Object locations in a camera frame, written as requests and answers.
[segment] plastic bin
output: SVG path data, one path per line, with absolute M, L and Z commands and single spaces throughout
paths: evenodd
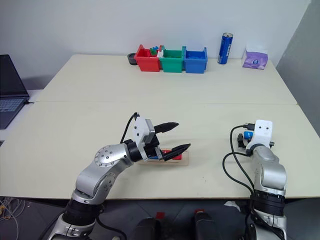
M 207 68 L 207 48 L 203 51 L 188 51 L 186 46 L 182 47 L 185 72 L 188 74 L 203 74 Z
M 160 71 L 160 61 L 156 56 L 152 56 L 150 49 L 144 48 L 140 44 L 134 59 L 139 65 L 139 68 L 143 72 L 159 72 Z
M 182 50 L 163 50 L 163 57 L 159 58 L 162 69 L 166 73 L 181 73 L 184 56 Z

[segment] gray floor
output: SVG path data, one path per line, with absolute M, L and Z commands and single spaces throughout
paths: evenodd
M 244 231 L 244 215 L 235 207 L 224 206 L 225 200 L 119 200 L 108 201 L 101 220 L 119 228 L 128 236 L 138 222 L 147 217 L 156 217 L 164 212 L 161 219 L 162 239 L 189 240 L 192 231 L 191 218 L 195 210 L 204 209 L 216 221 L 224 240 L 236 240 Z M 320 198 L 305 199 L 286 205 L 287 233 L 291 240 L 320 239 Z M 19 224 L 19 239 L 33 240 L 62 208 L 27 202 Z M 96 225 L 90 237 L 92 240 L 111 240 L 119 236 Z M 0 239 L 15 240 L 16 224 L 13 219 L 0 222 Z

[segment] laptop screen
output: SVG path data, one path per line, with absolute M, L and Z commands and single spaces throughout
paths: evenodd
M 9 55 L 0 55 L 0 96 L 28 96 L 28 92 Z

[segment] table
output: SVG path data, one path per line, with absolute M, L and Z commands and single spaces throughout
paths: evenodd
M 231 128 L 257 119 L 273 121 L 272 150 L 288 174 L 286 197 L 319 197 L 320 138 L 271 62 L 265 70 L 240 62 L 209 59 L 205 74 L 187 74 L 140 72 L 125 56 L 74 55 L 0 147 L 0 195 L 70 198 L 78 174 L 99 148 L 120 141 L 138 111 L 154 125 L 180 123 L 159 134 L 160 146 L 191 143 L 189 165 L 135 164 L 108 199 L 247 198 L 224 174 L 222 158 Z M 253 177 L 249 158 L 239 159 Z M 232 159 L 226 167 L 246 181 Z
M 42 89 L 27 90 L 30 96 L 29 102 L 33 103 L 36 101 L 41 91 Z M 31 105 L 32 104 L 24 105 L 15 118 L 10 122 L 9 126 L 6 129 L 0 129 L 0 141 L 5 141 L 7 139 L 8 135 L 13 131 L 16 125 L 24 119 L 24 116 L 30 109 Z
M 272 62 L 265 70 L 220 65 L 209 59 L 204 74 L 141 72 L 126 56 L 74 55 L 39 101 L 297 104 Z
M 118 177 L 108 199 L 249 197 L 244 187 L 224 174 L 222 158 L 230 152 L 231 128 L 256 119 L 274 122 L 272 150 L 287 171 L 286 197 L 320 196 L 320 139 L 298 105 L 156 106 L 147 102 L 37 102 L 0 148 L 0 195 L 70 198 L 78 174 L 93 160 L 96 151 L 118 143 L 129 116 L 139 111 L 155 125 L 180 123 L 174 130 L 158 134 L 159 141 L 163 148 L 191 143 L 189 165 L 135 164 Z M 249 158 L 239 159 L 253 177 Z M 232 158 L 226 166 L 235 178 L 245 181 Z

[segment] laptop keyboard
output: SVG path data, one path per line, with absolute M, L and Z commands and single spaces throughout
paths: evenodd
M 14 112 L 19 105 L 24 101 L 23 98 L 18 99 L 0 99 L 0 113 Z

